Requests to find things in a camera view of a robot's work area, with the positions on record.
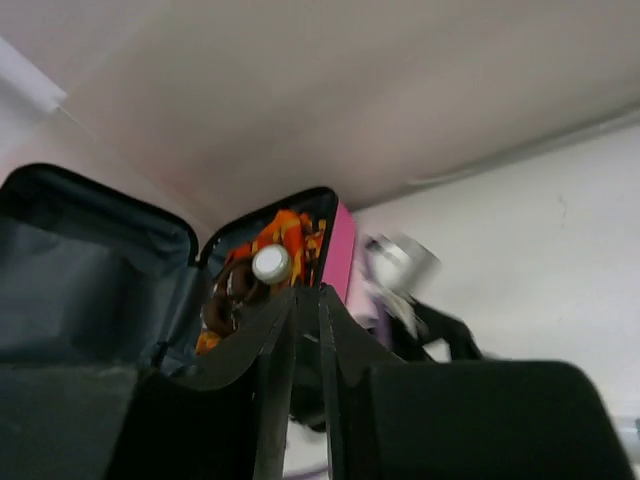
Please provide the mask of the orange camouflage cloth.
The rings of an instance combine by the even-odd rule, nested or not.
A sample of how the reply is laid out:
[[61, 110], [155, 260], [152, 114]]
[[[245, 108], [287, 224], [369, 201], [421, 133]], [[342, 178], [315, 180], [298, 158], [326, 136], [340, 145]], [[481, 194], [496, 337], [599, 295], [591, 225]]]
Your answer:
[[[238, 329], [249, 309], [266, 302], [282, 288], [310, 286], [313, 283], [319, 269], [326, 225], [327, 222], [324, 219], [315, 221], [306, 212], [297, 213], [291, 209], [281, 209], [252, 241], [232, 249], [227, 254], [224, 267], [232, 260], [249, 256], [253, 258], [261, 248], [267, 245], [279, 244], [289, 252], [292, 261], [291, 274], [287, 280], [277, 285], [266, 284], [269, 287], [269, 295], [257, 305], [245, 307], [241, 311], [242, 317]], [[209, 331], [202, 321], [202, 330], [196, 343], [196, 354], [201, 356], [208, 353], [223, 339], [225, 338]]]

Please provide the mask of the round white-green jar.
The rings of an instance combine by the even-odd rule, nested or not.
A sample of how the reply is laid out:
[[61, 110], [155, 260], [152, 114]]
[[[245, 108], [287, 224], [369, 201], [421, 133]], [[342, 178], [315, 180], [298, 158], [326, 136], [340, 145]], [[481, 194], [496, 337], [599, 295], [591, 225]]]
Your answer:
[[261, 248], [252, 260], [252, 273], [267, 285], [277, 285], [287, 280], [291, 274], [292, 261], [289, 252], [279, 244]]

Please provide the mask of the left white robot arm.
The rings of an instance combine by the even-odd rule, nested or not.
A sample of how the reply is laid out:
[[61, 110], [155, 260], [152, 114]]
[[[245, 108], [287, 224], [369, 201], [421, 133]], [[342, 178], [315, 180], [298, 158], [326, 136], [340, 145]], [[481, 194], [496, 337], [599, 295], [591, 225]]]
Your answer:
[[431, 361], [425, 347], [442, 341], [452, 361], [485, 358], [462, 320], [413, 295], [414, 288], [440, 265], [429, 249], [406, 235], [371, 236], [364, 240], [362, 261], [374, 308], [366, 330], [386, 349], [405, 361]]

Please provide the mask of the pink hard-shell suitcase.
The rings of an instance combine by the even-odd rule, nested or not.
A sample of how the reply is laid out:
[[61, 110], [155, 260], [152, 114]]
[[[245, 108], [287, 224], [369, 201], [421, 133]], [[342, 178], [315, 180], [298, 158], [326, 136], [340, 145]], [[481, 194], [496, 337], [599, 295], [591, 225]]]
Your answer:
[[310, 286], [249, 309], [235, 333], [295, 290], [288, 420], [311, 424], [323, 412], [318, 293], [346, 297], [356, 236], [333, 190], [281, 199], [200, 244], [181, 218], [81, 175], [47, 164], [14, 170], [1, 188], [2, 477], [108, 479], [141, 378], [185, 376], [210, 352], [195, 352], [201, 311], [227, 254], [281, 209], [327, 222], [318, 272]]

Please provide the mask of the brown headphones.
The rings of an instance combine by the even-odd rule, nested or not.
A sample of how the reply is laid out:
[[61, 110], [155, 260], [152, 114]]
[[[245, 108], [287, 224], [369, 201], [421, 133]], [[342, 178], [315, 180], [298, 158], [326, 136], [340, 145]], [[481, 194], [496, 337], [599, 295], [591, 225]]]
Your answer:
[[243, 257], [228, 263], [214, 282], [202, 308], [204, 326], [221, 338], [234, 333], [241, 311], [253, 307], [269, 295], [269, 287], [253, 272], [253, 258]]

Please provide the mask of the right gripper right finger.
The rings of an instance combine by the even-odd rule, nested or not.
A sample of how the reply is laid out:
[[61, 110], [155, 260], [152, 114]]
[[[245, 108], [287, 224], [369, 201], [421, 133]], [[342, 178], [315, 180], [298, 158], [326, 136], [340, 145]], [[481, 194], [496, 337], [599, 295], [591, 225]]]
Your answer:
[[335, 479], [630, 479], [602, 399], [558, 361], [408, 363], [319, 297]]

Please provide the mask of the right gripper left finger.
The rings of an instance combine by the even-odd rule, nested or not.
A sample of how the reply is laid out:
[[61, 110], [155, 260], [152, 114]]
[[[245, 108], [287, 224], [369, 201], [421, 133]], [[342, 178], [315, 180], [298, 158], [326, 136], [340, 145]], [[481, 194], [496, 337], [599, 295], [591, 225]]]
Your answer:
[[295, 361], [296, 292], [280, 291], [191, 373], [143, 376], [108, 479], [279, 479]]

